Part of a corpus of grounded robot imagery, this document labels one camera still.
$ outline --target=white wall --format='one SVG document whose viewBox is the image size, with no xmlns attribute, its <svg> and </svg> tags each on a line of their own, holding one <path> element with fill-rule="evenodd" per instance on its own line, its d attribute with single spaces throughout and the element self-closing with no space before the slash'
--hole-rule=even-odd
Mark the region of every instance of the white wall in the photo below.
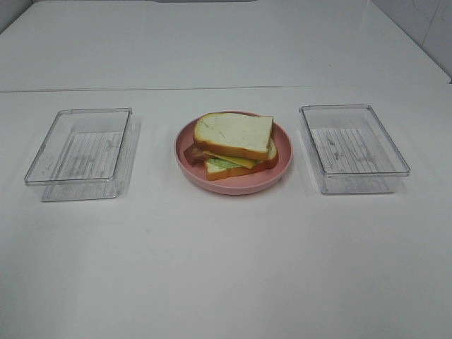
<svg viewBox="0 0 452 339">
<path fill-rule="evenodd" d="M 31 0 L 0 0 L 0 32 L 31 6 Z"/>
<path fill-rule="evenodd" d="M 373 0 L 452 76 L 452 0 Z"/>
</svg>

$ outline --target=transparent container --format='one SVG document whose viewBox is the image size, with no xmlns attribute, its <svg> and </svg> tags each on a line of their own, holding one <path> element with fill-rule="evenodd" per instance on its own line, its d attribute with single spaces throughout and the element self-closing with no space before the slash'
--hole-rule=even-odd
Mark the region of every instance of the transparent container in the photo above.
<svg viewBox="0 0 452 339">
<path fill-rule="evenodd" d="M 304 106 L 299 111 L 321 193 L 392 193 L 410 175 L 369 105 Z"/>
<path fill-rule="evenodd" d="M 41 201 L 115 198 L 133 164 L 132 111 L 60 111 L 25 176 Z"/>
</svg>

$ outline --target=cheese slice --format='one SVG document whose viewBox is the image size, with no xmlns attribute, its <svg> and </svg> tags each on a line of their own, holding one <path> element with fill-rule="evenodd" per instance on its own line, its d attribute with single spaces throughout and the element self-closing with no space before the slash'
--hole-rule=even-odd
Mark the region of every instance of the cheese slice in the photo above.
<svg viewBox="0 0 452 339">
<path fill-rule="evenodd" d="M 210 152 L 209 150 L 203 151 L 205 154 L 212 155 L 213 157 L 217 157 L 218 159 L 223 159 L 229 162 L 233 162 L 234 164 L 246 167 L 246 168 L 253 168 L 256 164 L 255 160 L 252 159 L 246 159 L 245 157 L 230 157 L 229 155 L 221 155 L 214 152 Z"/>
</svg>

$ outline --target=clear plastic container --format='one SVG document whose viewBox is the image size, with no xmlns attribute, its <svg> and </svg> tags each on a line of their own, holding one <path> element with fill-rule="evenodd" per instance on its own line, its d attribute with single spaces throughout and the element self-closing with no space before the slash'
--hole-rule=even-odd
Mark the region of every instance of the clear plastic container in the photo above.
<svg viewBox="0 0 452 339">
<path fill-rule="evenodd" d="M 41 201 L 115 198 L 131 174 L 131 109 L 60 111 L 25 176 Z"/>
<path fill-rule="evenodd" d="M 299 111 L 323 194 L 391 193 L 410 175 L 369 105 L 304 106 Z"/>
</svg>

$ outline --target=pink plate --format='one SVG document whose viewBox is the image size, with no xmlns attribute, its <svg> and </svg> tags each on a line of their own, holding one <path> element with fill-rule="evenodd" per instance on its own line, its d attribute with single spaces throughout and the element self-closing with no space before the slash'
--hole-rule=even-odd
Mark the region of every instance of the pink plate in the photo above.
<svg viewBox="0 0 452 339">
<path fill-rule="evenodd" d="M 240 114 L 257 115 L 248 112 L 228 111 Z M 184 151 L 193 143 L 193 128 L 197 119 L 187 124 L 177 135 L 174 143 L 177 163 L 188 180 L 196 185 L 220 194 L 241 195 L 251 194 L 267 189 L 275 184 L 285 173 L 292 161 L 292 143 L 289 136 L 278 124 L 273 123 L 272 138 L 278 148 L 278 164 L 272 169 L 262 172 L 209 181 L 202 163 L 190 165 L 184 156 Z"/>
</svg>

